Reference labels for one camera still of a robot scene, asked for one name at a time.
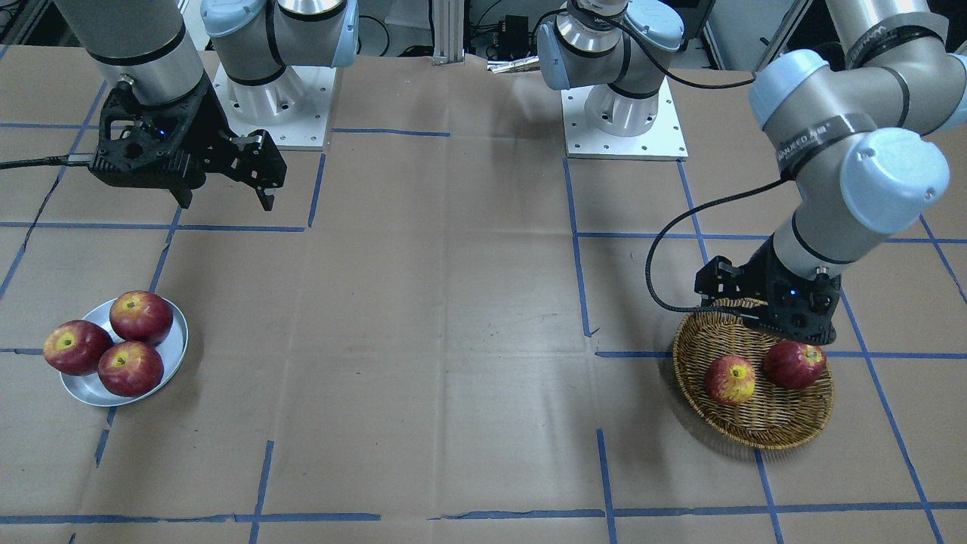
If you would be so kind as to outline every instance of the metal post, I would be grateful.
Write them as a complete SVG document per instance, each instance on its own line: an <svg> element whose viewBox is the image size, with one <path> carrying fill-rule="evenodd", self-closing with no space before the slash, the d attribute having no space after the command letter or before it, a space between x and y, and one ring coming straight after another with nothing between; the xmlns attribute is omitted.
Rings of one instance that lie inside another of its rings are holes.
<svg viewBox="0 0 967 544"><path fill-rule="evenodd" d="M463 0L433 0L433 64L463 63Z"/></svg>

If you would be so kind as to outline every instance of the basket of apples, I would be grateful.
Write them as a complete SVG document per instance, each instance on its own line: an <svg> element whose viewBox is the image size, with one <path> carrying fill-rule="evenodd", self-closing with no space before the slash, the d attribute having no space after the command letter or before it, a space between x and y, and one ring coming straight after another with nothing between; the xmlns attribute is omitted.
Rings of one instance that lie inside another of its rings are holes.
<svg viewBox="0 0 967 544"><path fill-rule="evenodd" d="M116 407L165 385L187 347L181 310L151 291L132 290L58 326L42 354L80 402Z"/></svg>
<svg viewBox="0 0 967 544"><path fill-rule="evenodd" d="M833 376L821 348L750 330L728 314L683 319L672 344L672 368L698 415L747 446L800 446L816 438L833 413Z"/></svg>

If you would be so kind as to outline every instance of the basket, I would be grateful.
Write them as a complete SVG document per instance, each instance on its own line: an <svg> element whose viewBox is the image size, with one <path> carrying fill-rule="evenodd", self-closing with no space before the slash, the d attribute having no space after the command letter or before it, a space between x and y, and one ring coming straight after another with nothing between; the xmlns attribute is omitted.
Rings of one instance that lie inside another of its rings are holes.
<svg viewBox="0 0 967 544"><path fill-rule="evenodd" d="M752 307L753 300L724 300L722 305ZM718 312L689 314L672 345L672 366L678 387L698 415L737 442L765 450L784 450L816 438L833 413L833 376L829 366L811 386L790 390L772 385L762 361L780 338L749 330L738 317ZM755 367L755 391L744 403L717 403L705 391L705 374L712 361L725 354L741 355Z"/></svg>

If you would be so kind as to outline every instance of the plate of apples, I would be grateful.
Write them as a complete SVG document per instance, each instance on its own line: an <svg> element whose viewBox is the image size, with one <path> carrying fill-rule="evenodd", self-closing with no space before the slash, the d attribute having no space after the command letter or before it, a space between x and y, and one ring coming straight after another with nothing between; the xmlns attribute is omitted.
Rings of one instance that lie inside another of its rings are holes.
<svg viewBox="0 0 967 544"><path fill-rule="evenodd" d="M182 311L154 292L132 290L54 329L42 352L74 398L117 407L161 389L187 348Z"/></svg>

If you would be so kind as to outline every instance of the light blue joint cap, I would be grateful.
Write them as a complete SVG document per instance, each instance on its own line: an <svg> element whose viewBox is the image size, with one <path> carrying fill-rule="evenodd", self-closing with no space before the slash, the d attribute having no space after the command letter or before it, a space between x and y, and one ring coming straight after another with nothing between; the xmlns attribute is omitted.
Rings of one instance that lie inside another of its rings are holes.
<svg viewBox="0 0 967 544"><path fill-rule="evenodd" d="M682 17L659 0L629 2L625 17L655 47L677 51L682 45L682 35L685 34Z"/></svg>
<svg viewBox="0 0 967 544"><path fill-rule="evenodd" d="M564 53L554 35L554 23L546 22L538 27L538 58L544 83L555 91L571 88L568 70L564 66Z"/></svg>
<svg viewBox="0 0 967 544"><path fill-rule="evenodd" d="M829 64L811 49L790 51L770 63L748 90L748 104L759 121L759 128L766 126L782 102L807 77Z"/></svg>
<svg viewBox="0 0 967 544"><path fill-rule="evenodd" d="M263 9L265 0L202 0L201 20L209 36L221 38L249 24Z"/></svg>
<svg viewBox="0 0 967 544"><path fill-rule="evenodd" d="M356 40L359 34L359 5L356 0L346 2L346 13L342 20L342 32L336 43L333 55L333 68L352 66L356 60Z"/></svg>
<svg viewBox="0 0 967 544"><path fill-rule="evenodd" d="M890 235L915 223L944 195L950 179L936 145L913 131L888 127L853 145L839 171L839 189L857 221Z"/></svg>
<svg viewBox="0 0 967 544"><path fill-rule="evenodd" d="M950 53L950 56L959 60L960 63L964 65L964 71L967 72L967 57L954 53ZM964 123L967 123L967 85L964 85L964 96L960 98L960 104L958 104L957 109L953 111L953 115L951 115L947 122L941 125L940 128L934 132L939 133L954 127L959 127Z"/></svg>

